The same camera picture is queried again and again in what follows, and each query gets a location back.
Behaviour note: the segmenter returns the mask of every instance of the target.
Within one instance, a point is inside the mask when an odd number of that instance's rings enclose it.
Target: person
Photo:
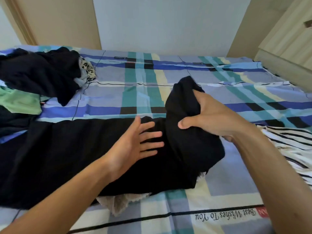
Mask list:
[[[201,106],[197,116],[178,123],[182,130],[200,127],[235,144],[253,178],[276,233],[312,233],[312,192],[274,145],[256,128],[212,96],[194,91]],[[153,156],[163,142],[141,143],[161,137],[143,132],[154,122],[136,117],[128,130],[101,158],[91,163],[0,234],[66,233],[100,191],[136,161]]]

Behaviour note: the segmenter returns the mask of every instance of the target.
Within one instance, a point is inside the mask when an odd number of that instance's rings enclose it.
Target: bed sheet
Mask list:
[[[58,46],[20,46],[49,51]],[[165,117],[174,83],[191,75],[206,93],[248,121],[311,129],[312,94],[267,72],[249,58],[165,56],[72,48],[95,67],[97,78],[77,91],[67,106],[55,98],[38,120]],[[95,205],[69,233],[271,233],[259,192],[237,149],[222,140],[225,158],[195,189],[166,191],[134,202],[118,217]],[[26,211],[0,209],[0,229]]]

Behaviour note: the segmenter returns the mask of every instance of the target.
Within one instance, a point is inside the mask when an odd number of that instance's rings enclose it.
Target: forearm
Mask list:
[[[278,233],[310,233],[312,191],[255,126],[233,136]]]
[[[103,157],[15,220],[1,234],[67,233],[109,181],[110,173]]]

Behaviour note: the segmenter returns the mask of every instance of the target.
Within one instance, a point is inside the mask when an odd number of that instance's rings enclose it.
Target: red printed rectangle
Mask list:
[[[269,217],[266,207],[257,207],[256,210],[262,218]]]

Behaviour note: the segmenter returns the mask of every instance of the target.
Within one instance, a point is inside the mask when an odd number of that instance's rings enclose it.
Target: pinky finger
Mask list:
[[[157,150],[140,152],[140,159],[145,158],[145,157],[154,156],[156,154],[157,154]]]

